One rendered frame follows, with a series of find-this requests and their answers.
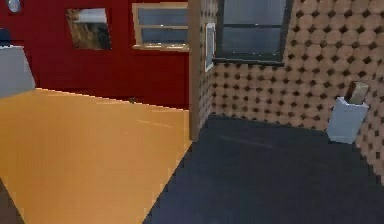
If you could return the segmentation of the grey cabinet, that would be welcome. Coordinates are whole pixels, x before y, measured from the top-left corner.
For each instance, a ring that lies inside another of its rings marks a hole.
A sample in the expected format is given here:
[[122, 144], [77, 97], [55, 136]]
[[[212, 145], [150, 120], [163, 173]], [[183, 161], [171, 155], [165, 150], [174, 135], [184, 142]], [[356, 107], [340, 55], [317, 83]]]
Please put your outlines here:
[[0, 98], [36, 87], [22, 46], [0, 47]]

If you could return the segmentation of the white framed wall picture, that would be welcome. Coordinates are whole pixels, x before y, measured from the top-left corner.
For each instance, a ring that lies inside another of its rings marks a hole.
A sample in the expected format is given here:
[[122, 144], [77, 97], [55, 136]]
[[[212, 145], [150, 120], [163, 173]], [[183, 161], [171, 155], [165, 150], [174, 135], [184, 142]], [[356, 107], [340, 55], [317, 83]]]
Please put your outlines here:
[[205, 33], [205, 71], [208, 72], [213, 67], [215, 54], [215, 24], [208, 23]]

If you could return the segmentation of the round silver wall ornament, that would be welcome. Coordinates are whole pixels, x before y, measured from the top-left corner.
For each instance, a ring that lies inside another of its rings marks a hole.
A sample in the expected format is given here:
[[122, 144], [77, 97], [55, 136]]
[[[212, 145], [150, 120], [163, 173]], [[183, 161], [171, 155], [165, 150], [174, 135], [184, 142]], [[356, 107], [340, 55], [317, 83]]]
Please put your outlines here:
[[12, 13], [17, 13], [21, 10], [20, 0], [7, 0], [7, 6]]

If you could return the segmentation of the wooden framed window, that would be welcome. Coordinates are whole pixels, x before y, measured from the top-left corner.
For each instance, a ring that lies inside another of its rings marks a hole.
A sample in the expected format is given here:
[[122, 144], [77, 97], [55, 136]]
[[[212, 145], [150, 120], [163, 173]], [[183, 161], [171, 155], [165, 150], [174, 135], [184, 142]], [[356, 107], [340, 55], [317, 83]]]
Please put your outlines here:
[[188, 52], [188, 3], [133, 3], [134, 49]]

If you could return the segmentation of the black framed window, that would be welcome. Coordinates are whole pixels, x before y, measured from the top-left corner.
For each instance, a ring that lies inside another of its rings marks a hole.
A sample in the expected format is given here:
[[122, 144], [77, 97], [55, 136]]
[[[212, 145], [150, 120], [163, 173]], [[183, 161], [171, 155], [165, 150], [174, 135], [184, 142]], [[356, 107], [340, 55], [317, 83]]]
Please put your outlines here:
[[283, 66], [294, 0], [219, 0], [215, 63]]

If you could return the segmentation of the pale grey waste bin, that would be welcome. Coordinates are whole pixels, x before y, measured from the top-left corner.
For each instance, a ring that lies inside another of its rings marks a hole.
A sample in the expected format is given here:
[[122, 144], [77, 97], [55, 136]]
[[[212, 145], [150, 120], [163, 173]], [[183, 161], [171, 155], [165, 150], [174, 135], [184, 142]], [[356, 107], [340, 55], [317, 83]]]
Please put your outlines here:
[[366, 103], [349, 104], [337, 97], [326, 129], [331, 141], [353, 144], [368, 112]]

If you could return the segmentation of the framed brown landscape picture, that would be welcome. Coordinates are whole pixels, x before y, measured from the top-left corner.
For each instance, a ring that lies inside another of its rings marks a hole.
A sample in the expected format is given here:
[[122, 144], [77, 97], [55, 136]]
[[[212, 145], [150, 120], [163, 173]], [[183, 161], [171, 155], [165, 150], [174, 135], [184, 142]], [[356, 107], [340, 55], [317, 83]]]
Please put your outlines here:
[[74, 48], [112, 49], [105, 8], [67, 9], [65, 15]]

